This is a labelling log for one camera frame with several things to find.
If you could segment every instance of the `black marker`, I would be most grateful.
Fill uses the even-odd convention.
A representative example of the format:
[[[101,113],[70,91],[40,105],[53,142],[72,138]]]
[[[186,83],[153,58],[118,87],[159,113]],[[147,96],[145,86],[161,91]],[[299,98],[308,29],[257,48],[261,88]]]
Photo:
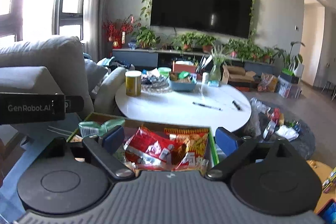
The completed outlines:
[[[236,103],[235,100],[232,101],[233,105],[236,107],[236,109],[241,110],[242,108]]]

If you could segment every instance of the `white round table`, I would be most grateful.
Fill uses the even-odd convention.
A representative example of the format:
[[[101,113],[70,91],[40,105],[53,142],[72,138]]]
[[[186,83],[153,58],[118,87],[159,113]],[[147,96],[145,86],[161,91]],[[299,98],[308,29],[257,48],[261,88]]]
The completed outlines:
[[[145,122],[171,123],[186,126],[211,127],[215,135],[218,127],[233,132],[243,127],[251,116],[248,99],[230,85],[208,87],[197,84],[198,93],[141,92],[138,97],[126,95],[125,84],[115,94],[120,111],[130,119]],[[238,110],[232,101],[241,107]],[[194,105],[193,102],[221,108],[222,110]]]

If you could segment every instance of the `black tv screen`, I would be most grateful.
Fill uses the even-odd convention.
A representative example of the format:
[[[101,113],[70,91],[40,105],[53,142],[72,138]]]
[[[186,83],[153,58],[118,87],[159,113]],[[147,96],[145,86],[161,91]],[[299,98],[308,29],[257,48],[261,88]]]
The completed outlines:
[[[245,37],[252,0],[152,0],[151,25]]]

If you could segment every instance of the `glass jar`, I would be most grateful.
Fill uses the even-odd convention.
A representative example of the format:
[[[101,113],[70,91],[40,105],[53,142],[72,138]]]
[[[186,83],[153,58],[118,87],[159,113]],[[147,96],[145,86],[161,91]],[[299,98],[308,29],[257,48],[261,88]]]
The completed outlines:
[[[221,78],[222,78],[221,64],[214,64],[209,75],[209,80],[220,81]]]

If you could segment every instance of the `red snack package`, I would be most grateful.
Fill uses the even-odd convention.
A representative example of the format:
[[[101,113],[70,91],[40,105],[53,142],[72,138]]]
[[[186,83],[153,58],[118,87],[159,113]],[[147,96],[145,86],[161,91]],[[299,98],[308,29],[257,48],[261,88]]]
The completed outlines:
[[[146,127],[139,127],[124,146],[127,160],[136,164],[160,166],[171,164],[170,152],[175,147],[175,141],[165,139]]]
[[[275,122],[275,124],[279,124],[280,120],[280,109],[275,108],[272,115],[271,115],[271,120]]]

